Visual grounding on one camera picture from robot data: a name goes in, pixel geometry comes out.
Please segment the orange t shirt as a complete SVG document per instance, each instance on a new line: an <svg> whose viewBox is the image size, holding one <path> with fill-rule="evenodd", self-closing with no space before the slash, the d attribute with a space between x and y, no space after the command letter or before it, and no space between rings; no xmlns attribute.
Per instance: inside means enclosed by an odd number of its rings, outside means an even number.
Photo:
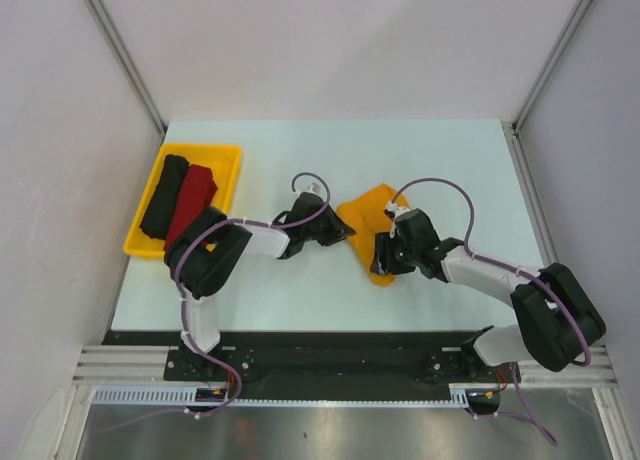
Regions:
<svg viewBox="0 0 640 460"><path fill-rule="evenodd" d="M395 280L393 274L379 275L373 273L370 267L374 259L375 235L388 233L391 229L392 221L384 211L396 193L394 188L382 183L336 209L337 216L355 231L346 239L347 243L369 280L378 287L388 287Z"/></svg>

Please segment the yellow plastic tray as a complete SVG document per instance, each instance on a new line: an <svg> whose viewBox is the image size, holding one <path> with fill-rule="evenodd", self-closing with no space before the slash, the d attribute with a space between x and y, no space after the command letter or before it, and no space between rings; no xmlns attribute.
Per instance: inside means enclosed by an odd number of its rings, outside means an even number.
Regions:
<svg viewBox="0 0 640 460"><path fill-rule="evenodd" d="M159 182L164 159L169 154L184 157L192 164L210 168L213 180L218 186L211 205L224 213L229 213L231 210L241 171L242 148L224 144L164 143L156 156L123 245L124 253L129 256L147 260L158 260L164 257L163 242L144 234L139 224Z"/></svg>

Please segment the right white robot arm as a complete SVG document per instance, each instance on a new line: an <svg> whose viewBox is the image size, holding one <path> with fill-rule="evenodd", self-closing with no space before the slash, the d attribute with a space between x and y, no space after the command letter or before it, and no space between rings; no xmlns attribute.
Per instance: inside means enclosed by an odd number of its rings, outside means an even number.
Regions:
<svg viewBox="0 0 640 460"><path fill-rule="evenodd" d="M375 236L371 271L381 276L419 271L425 278L461 285L501 301L515 314L508 327L486 327L465 344L463 373L484 381L497 366L534 360L559 372L586 366L606 324L573 272L564 264L517 267L474 253L455 238L442 239L426 213L390 203L386 232Z"/></svg>

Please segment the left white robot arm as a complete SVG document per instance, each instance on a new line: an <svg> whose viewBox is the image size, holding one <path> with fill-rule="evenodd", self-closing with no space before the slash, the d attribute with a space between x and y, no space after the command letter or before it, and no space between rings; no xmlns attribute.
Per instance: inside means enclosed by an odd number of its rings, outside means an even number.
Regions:
<svg viewBox="0 0 640 460"><path fill-rule="evenodd" d="M304 191L292 207L271 222L232 219L211 206L204 209L170 245L165 264L181 296L180 334L190 349L186 367L197 378L214 377L221 338L209 298L226 284L241 257L254 253L287 260L308 241L332 246L355 234L318 194Z"/></svg>

